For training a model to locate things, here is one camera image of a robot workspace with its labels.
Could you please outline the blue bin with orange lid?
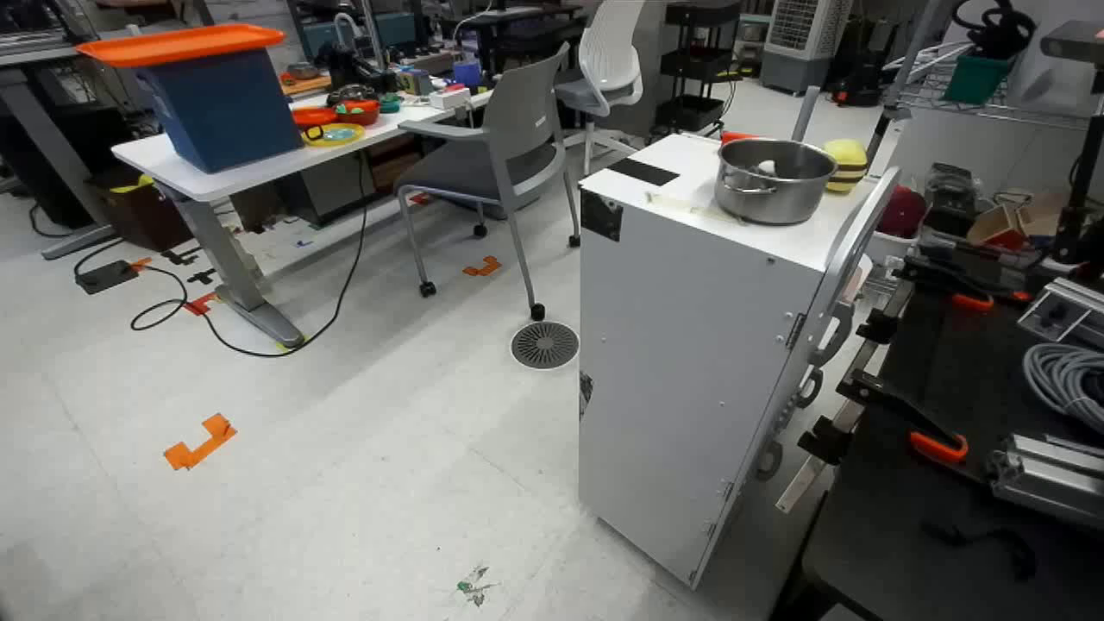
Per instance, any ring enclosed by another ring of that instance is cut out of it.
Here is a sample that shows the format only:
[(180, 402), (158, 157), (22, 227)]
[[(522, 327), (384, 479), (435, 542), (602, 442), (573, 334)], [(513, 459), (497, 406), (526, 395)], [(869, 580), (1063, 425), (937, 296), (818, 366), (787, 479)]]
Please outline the blue bin with orange lid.
[(300, 147), (271, 51), (287, 36), (262, 25), (209, 25), (88, 42), (83, 54), (133, 73), (154, 98), (174, 147), (204, 172)]

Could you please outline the white desk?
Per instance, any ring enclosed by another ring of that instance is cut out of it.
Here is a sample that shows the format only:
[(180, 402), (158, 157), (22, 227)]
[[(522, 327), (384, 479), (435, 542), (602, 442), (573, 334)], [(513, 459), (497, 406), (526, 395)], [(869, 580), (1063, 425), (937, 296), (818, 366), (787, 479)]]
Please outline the white desk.
[(389, 138), (401, 138), (408, 123), (415, 121), (449, 121), (470, 112), (488, 108), (488, 93), (472, 93), (461, 101), (449, 93), (443, 105), (424, 105), (418, 98), (408, 98), (397, 114), (384, 114), (378, 123), (369, 123), (358, 138), (343, 145), (304, 145), (293, 153), (280, 153), (271, 158), (257, 158), (244, 166), (233, 166), (221, 172), (204, 172), (194, 163), (186, 163), (167, 134), (135, 138), (116, 145), (116, 157), (145, 172), (157, 189), (177, 207), (177, 213), (186, 220), (190, 234), (204, 245), (212, 265), (221, 276), (221, 296), (262, 334), (287, 347), (304, 344), (304, 331), (267, 300), (267, 276), (257, 265), (257, 260), (239, 245), (239, 237), (221, 226), (219, 211), (244, 189), (275, 184), (283, 175), (298, 175), (318, 166), (329, 166), (335, 158), (350, 158), (358, 153), (369, 153)]

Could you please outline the orange floor tape marker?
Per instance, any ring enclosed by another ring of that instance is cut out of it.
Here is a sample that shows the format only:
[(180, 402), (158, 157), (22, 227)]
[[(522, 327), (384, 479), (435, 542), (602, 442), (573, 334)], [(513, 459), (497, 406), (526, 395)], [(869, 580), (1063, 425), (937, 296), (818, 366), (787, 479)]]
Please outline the orange floor tape marker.
[(200, 442), (177, 442), (163, 452), (163, 459), (174, 469), (198, 469), (204, 459), (212, 459), (221, 445), (229, 445), (239, 435), (239, 428), (226, 414), (212, 414), (204, 422)]

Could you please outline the grey office chair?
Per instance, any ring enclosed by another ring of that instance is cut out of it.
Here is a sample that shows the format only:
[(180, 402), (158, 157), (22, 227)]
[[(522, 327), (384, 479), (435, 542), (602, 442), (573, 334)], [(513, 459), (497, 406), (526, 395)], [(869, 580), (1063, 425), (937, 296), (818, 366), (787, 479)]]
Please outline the grey office chair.
[(546, 319), (546, 304), (534, 296), (518, 207), (541, 188), (561, 178), (570, 211), (570, 245), (580, 245), (580, 207), (573, 175), (565, 168), (565, 138), (557, 98), (557, 81), (565, 61), (570, 47), (561, 45), (548, 59), (503, 70), (484, 108), (481, 128), (404, 121), (408, 134), (435, 138), (435, 147), (397, 178), (404, 234), (415, 252), (421, 296), (435, 296), (435, 283), (427, 276), (418, 226), (412, 213), (415, 193), (472, 204), (477, 213), (497, 207), (512, 227), (513, 260), (522, 265), (530, 296), (530, 319)]

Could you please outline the orange handled clamp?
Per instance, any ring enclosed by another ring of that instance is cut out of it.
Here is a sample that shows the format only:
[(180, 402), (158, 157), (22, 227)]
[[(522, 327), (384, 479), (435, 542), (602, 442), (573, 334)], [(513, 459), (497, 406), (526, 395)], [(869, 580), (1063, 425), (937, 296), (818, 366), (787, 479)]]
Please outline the orange handled clamp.
[(962, 467), (969, 459), (969, 442), (893, 383), (857, 369), (840, 383), (840, 395), (863, 406), (904, 414), (913, 422), (908, 445), (927, 462)]

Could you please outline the white office chair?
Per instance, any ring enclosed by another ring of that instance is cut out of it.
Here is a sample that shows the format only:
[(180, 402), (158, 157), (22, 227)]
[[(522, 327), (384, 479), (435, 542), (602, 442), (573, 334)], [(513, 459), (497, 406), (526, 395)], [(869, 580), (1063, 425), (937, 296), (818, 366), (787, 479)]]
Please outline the white office chair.
[(580, 166), (594, 168), (594, 147), (627, 157), (624, 132), (602, 132), (618, 108), (635, 108), (646, 93), (635, 28), (646, 0), (602, 0), (578, 45), (578, 73), (557, 86), (557, 98), (582, 116), (573, 145), (582, 147)]

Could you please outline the aluminium extrusion rail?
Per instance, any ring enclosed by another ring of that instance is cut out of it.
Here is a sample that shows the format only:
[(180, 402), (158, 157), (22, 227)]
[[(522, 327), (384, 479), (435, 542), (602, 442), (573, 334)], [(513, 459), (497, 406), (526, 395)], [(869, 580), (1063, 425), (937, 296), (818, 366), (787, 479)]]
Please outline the aluminium extrusion rail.
[(1104, 452), (1057, 435), (1008, 435), (992, 452), (992, 490), (1018, 507), (1104, 531)]

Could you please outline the black table with clamps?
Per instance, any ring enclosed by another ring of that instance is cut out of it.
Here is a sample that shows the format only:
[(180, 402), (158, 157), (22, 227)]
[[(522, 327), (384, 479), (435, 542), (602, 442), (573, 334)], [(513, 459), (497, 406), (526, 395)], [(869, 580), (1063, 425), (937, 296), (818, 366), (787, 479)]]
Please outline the black table with clamps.
[(816, 511), (770, 621), (1104, 621), (1104, 542), (979, 488), (1011, 431), (1088, 431), (1034, 402), (1022, 376), (1031, 344), (1018, 312), (959, 304), (919, 288), (881, 376), (969, 442), (954, 473), (923, 459), (915, 425), (875, 406)]

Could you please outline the steel cooking pot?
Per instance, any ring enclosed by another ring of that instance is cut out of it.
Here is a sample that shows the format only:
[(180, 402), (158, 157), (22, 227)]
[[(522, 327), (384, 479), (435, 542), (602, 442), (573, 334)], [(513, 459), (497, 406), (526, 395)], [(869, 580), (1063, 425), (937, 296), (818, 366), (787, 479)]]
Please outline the steel cooking pot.
[(803, 226), (834, 172), (834, 163), (803, 142), (731, 142), (717, 147), (715, 204), (742, 220)]

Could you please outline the yellow sponge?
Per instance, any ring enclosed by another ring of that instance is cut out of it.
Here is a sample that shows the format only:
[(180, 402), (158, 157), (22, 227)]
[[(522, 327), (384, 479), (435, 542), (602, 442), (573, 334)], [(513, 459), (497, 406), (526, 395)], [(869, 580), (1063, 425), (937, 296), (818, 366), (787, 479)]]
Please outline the yellow sponge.
[(833, 138), (825, 157), (834, 163), (830, 175), (830, 193), (852, 193), (869, 168), (869, 157), (857, 138)]

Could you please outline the white metal cabinet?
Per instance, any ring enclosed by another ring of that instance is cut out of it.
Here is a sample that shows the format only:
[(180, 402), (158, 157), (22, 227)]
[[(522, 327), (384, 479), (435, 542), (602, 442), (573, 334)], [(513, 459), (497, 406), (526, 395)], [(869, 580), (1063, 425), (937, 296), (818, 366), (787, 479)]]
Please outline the white metal cabinet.
[(701, 584), (800, 380), (852, 331), (847, 289), (901, 172), (770, 227), (715, 204), (715, 138), (671, 134), (635, 158), (664, 175), (580, 184), (580, 502)]

